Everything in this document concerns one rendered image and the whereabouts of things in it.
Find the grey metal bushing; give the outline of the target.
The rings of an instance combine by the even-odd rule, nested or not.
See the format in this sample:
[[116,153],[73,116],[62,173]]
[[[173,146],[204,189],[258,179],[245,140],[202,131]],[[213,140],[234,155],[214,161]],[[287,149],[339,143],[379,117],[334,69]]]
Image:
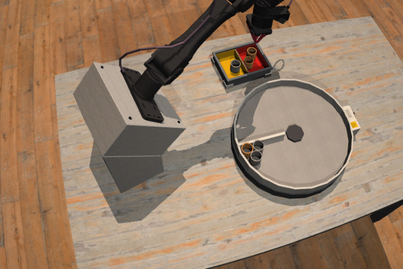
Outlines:
[[[258,160],[258,161],[255,161],[255,160],[252,158],[253,156],[258,157],[259,160]],[[250,157],[249,157],[249,163],[250,163],[252,166],[258,166],[258,165],[260,164],[260,162],[261,162],[262,157],[263,157],[263,155],[262,155],[262,153],[261,153],[260,151],[253,151],[253,152],[251,153]]]
[[232,73],[238,73],[240,71],[240,66],[241,66],[241,63],[239,60],[232,60],[230,63],[230,71]]
[[263,141],[261,141],[261,140],[255,140],[255,141],[253,142],[253,151],[260,151],[261,153],[263,152],[263,149],[257,150],[257,149],[254,148],[254,146],[259,146],[260,148],[263,148],[263,149],[264,149],[264,142],[263,142]]

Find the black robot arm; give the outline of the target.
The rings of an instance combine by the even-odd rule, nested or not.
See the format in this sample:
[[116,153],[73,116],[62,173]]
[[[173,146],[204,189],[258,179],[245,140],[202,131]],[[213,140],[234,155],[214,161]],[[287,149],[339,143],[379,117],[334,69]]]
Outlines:
[[[229,3],[230,1],[231,3]],[[130,93],[144,120],[162,123],[164,118],[154,101],[154,95],[162,86],[171,84],[189,64],[202,43],[225,21],[237,13],[244,13],[252,5],[253,12],[259,17],[266,17],[263,28],[271,28],[273,20],[284,24],[289,20],[290,12],[286,6],[277,6],[284,0],[217,0],[210,15],[208,9],[177,39],[169,45],[183,43],[171,49],[157,49],[151,54],[141,76],[139,71],[123,67],[121,71]],[[276,6],[275,6],[276,5]],[[165,44],[165,46],[169,46]],[[165,47],[164,46],[164,47]],[[141,76],[141,77],[140,77]]]

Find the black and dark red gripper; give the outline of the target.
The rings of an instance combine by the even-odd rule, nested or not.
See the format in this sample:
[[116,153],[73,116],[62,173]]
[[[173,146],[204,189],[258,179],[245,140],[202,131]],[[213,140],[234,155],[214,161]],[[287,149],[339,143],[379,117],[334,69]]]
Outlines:
[[259,43],[262,38],[264,38],[267,35],[272,34],[272,29],[271,28],[262,29],[264,19],[267,18],[267,17],[268,16],[259,17],[259,16],[255,15],[254,12],[252,14],[247,14],[246,15],[247,27],[249,28],[249,31],[250,31],[251,35],[253,36],[252,38],[254,40],[254,43]]

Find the yellow bin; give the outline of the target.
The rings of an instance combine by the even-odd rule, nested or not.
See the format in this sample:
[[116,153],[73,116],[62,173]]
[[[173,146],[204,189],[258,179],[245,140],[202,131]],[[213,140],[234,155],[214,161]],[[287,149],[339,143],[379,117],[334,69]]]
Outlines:
[[[248,73],[248,71],[246,70],[244,64],[242,63],[242,61],[239,58],[239,56],[238,56],[237,52],[235,51],[235,49],[219,53],[219,54],[217,54],[217,57],[218,57],[221,65],[224,68],[224,71],[225,71],[225,73],[226,73],[226,75],[228,76],[229,79]],[[238,73],[232,73],[230,71],[230,62],[232,60],[234,60],[234,59],[237,59],[237,60],[239,60],[241,62],[240,71]]]

